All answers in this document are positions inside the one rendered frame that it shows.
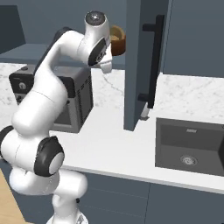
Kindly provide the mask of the small pale grey object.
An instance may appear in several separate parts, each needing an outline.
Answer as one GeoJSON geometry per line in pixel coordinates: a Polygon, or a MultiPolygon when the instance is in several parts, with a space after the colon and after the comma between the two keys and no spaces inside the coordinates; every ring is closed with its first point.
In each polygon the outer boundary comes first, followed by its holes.
{"type": "Polygon", "coordinates": [[[143,108],[142,114],[140,115],[140,119],[144,121],[147,120],[149,118],[148,117],[149,112],[150,112],[150,109],[148,108],[148,105],[145,105],[143,108]]]}

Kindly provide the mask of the blue-grey closed wall cabinet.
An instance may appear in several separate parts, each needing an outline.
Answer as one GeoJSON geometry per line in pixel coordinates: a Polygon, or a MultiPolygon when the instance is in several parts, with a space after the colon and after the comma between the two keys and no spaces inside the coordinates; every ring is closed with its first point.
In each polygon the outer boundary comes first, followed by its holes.
{"type": "Polygon", "coordinates": [[[170,0],[162,72],[224,78],[224,0],[170,0]]]}

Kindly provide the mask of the blue-grey open cabinet door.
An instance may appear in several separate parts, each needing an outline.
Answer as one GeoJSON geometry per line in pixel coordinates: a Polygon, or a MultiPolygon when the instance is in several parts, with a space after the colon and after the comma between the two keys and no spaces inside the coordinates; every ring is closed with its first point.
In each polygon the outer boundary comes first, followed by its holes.
{"type": "Polygon", "coordinates": [[[133,131],[147,105],[137,99],[147,94],[151,76],[154,33],[143,31],[143,24],[155,24],[157,15],[165,19],[170,0],[127,0],[125,88],[123,128],[133,131]]]}

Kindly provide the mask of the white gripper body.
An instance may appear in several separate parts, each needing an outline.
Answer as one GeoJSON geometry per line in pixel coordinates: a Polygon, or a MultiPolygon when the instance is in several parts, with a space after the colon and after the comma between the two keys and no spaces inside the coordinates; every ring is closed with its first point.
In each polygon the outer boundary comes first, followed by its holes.
{"type": "Polygon", "coordinates": [[[112,57],[105,55],[101,62],[100,68],[104,74],[108,74],[112,71],[112,57]]]}

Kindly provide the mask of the blue-grey base cabinet door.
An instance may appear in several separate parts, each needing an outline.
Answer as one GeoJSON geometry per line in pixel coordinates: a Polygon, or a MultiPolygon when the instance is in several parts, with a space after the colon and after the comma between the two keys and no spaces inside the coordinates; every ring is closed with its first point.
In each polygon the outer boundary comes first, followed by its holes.
{"type": "Polygon", "coordinates": [[[145,224],[224,224],[224,195],[151,184],[145,224]]]}

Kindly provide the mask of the blue-grey drawer front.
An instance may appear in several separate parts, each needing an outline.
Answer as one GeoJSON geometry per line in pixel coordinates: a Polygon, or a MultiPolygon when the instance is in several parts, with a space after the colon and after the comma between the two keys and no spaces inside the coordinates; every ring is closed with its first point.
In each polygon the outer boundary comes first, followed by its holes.
{"type": "Polygon", "coordinates": [[[146,199],[150,184],[126,178],[116,178],[100,174],[84,172],[88,180],[88,188],[99,195],[122,195],[146,199]]]}
{"type": "Polygon", "coordinates": [[[144,217],[147,199],[122,193],[92,191],[80,199],[80,205],[119,214],[144,217]]]}

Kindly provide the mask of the brown wooden bowl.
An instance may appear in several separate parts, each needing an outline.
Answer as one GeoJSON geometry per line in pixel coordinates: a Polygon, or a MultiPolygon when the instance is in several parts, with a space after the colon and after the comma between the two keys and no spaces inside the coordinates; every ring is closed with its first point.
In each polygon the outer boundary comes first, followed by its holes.
{"type": "Polygon", "coordinates": [[[126,51],[126,34],[123,29],[117,25],[110,27],[111,52],[113,56],[119,56],[126,51]]]}

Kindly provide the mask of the dark blue-grey cabinet panel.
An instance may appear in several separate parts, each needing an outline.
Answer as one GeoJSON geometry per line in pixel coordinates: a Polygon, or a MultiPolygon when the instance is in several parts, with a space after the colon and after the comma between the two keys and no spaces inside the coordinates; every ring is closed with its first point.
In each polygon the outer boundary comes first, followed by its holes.
{"type": "Polygon", "coordinates": [[[25,43],[16,5],[0,5],[0,54],[25,43]]]}

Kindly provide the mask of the dark grey toaster oven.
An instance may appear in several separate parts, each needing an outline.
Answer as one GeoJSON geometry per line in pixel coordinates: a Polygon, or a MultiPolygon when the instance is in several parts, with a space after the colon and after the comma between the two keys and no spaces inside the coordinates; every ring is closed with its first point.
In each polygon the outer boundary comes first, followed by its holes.
{"type": "MultiPolygon", "coordinates": [[[[9,76],[10,85],[19,104],[31,90],[34,65],[27,65],[9,76]]],[[[54,69],[68,92],[63,112],[54,122],[52,130],[79,133],[94,106],[91,69],[58,66],[54,69]]]]}

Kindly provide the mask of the dark grey sink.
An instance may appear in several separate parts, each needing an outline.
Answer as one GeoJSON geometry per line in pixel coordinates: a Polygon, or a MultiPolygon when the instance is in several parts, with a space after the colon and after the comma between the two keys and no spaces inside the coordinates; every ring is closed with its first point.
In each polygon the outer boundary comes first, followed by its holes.
{"type": "Polygon", "coordinates": [[[158,118],[155,166],[224,177],[224,124],[158,118]]]}

